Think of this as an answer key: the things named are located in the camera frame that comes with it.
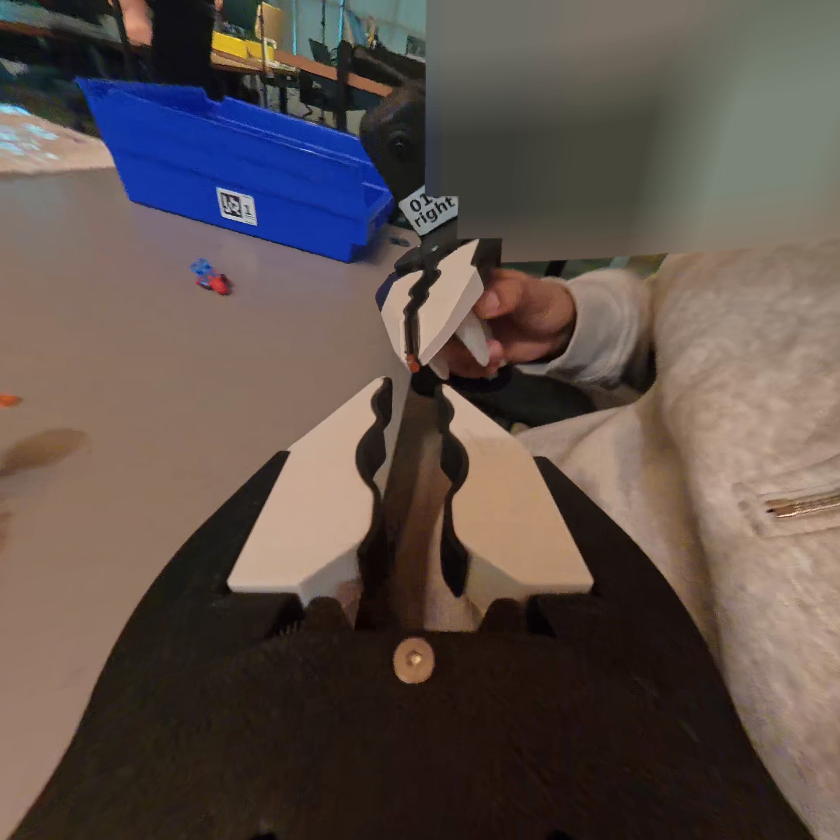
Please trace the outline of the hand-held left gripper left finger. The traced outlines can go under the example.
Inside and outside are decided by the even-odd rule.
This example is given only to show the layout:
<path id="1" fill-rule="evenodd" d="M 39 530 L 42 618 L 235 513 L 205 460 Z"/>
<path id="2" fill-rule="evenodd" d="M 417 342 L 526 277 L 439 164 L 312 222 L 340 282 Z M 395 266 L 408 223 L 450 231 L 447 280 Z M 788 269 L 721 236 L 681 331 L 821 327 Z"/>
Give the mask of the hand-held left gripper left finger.
<path id="1" fill-rule="evenodd" d="M 236 594 L 285 594 L 303 606 L 361 604 L 360 551 L 381 522 L 375 476 L 387 462 L 393 385 L 381 376 L 296 441 L 227 578 Z"/>

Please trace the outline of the yellow box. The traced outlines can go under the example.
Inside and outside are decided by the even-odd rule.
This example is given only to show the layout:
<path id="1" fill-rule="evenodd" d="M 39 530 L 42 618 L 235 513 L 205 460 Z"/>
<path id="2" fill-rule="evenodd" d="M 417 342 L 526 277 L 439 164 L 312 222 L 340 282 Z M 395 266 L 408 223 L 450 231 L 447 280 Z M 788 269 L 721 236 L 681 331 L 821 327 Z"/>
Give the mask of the yellow box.
<path id="1" fill-rule="evenodd" d="M 216 10 L 212 45 L 227 56 L 273 64 L 287 30 L 287 11 L 280 2 L 223 1 Z"/>

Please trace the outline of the wooden background desk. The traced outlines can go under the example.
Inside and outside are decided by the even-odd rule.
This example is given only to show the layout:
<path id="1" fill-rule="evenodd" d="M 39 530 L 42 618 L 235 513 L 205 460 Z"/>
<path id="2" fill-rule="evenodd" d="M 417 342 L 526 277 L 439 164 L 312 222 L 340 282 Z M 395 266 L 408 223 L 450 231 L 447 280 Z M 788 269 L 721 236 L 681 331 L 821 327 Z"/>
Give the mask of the wooden background desk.
<path id="1" fill-rule="evenodd" d="M 308 59 L 303 56 L 293 56 L 283 51 L 280 51 L 277 55 L 280 61 L 267 61 L 263 63 L 262 59 L 239 58 L 223 51 L 212 49 L 211 61 L 215 67 L 248 74 L 265 75 L 268 72 L 280 71 L 289 71 L 298 74 L 307 72 L 322 79 L 339 81 L 339 72 L 336 67 L 319 64 L 313 59 Z M 351 72 L 348 72 L 346 75 L 345 83 L 350 88 L 366 91 L 381 98 L 389 96 L 393 90 L 389 85 Z"/>

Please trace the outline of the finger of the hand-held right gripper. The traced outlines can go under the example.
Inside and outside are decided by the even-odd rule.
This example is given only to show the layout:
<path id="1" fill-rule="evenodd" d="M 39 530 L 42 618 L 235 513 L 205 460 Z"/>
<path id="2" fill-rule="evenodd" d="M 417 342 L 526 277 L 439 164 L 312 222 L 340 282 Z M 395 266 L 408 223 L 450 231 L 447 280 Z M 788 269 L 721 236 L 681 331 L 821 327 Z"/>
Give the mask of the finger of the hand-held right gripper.
<path id="1" fill-rule="evenodd" d="M 412 300 L 411 289 L 421 279 L 420 272 L 400 275 L 393 272 L 381 285 L 381 318 L 392 349 L 409 371 L 414 371 L 408 361 L 405 335 L 405 310 Z"/>
<path id="2" fill-rule="evenodd" d="M 473 311 L 484 291 L 473 264 L 479 244 L 469 240 L 437 264 L 439 276 L 416 314 L 416 359 L 422 366 L 430 365 L 454 335 L 485 366 L 485 328 Z"/>

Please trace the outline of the blue plastic bin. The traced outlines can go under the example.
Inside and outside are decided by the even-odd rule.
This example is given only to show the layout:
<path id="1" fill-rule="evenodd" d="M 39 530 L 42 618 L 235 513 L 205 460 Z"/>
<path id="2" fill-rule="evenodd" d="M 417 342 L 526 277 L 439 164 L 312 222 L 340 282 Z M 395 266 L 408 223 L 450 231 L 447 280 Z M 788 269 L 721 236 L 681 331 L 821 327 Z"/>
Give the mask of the blue plastic bin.
<path id="1" fill-rule="evenodd" d="M 395 203 L 349 133 L 200 87 L 78 77 L 133 203 L 351 263 Z"/>

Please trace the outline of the person's right forearm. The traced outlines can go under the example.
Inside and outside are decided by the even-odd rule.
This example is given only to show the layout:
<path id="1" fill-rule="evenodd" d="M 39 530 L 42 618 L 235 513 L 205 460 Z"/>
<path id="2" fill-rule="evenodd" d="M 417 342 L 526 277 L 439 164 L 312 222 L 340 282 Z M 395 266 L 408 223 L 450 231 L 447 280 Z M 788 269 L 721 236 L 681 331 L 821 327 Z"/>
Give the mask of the person's right forearm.
<path id="1" fill-rule="evenodd" d="M 609 394 L 645 393 L 656 376 L 652 288 L 629 269 L 598 269 L 571 280 L 545 277 L 574 304 L 574 327 L 562 353 L 520 364 L 530 375 Z"/>

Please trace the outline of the red blue lego minifigure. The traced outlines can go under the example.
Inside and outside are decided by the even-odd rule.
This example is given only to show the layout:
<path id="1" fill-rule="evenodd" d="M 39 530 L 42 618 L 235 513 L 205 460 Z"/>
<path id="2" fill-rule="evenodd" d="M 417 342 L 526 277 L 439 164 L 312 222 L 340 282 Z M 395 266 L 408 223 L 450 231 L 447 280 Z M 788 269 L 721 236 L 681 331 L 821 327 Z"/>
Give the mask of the red blue lego minifigure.
<path id="1" fill-rule="evenodd" d="M 196 277 L 196 284 L 221 297 L 228 297 L 233 292 L 233 284 L 224 273 L 217 271 L 206 259 L 197 259 L 190 265 L 190 271 Z"/>

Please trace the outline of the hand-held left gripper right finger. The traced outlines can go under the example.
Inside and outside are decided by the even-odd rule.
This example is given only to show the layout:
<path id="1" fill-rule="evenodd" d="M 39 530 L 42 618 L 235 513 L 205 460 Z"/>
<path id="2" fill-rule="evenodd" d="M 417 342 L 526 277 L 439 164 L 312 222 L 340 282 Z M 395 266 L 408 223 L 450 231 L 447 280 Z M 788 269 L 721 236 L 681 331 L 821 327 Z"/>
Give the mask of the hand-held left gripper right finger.
<path id="1" fill-rule="evenodd" d="M 437 408 L 450 483 L 440 539 L 449 590 L 478 613 L 498 600 L 589 593 L 592 574 L 534 457 L 449 385 Z"/>

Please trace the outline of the person's right hand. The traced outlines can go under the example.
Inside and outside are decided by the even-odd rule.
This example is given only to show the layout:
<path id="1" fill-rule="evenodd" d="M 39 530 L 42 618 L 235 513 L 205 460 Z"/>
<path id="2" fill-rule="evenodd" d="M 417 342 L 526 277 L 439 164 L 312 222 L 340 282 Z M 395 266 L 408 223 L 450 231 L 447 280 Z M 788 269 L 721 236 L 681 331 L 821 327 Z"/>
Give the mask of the person's right hand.
<path id="1" fill-rule="evenodd" d="M 441 352 L 451 375 L 469 379 L 492 377 L 511 364 L 557 358 L 571 341 L 576 320 L 567 286 L 509 268 L 489 273 L 473 312 L 492 333 L 486 341 L 488 362 L 479 364 L 456 337 Z"/>

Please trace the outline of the printed paper sheet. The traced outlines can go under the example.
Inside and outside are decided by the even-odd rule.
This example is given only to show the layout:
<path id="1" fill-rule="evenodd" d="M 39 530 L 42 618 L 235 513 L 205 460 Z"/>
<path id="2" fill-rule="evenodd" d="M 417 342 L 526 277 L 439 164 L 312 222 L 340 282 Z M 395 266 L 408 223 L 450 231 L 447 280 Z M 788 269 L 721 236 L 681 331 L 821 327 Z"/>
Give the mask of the printed paper sheet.
<path id="1" fill-rule="evenodd" d="M 3 178 L 115 168 L 101 140 L 61 127 L 17 105 L 1 104 Z"/>

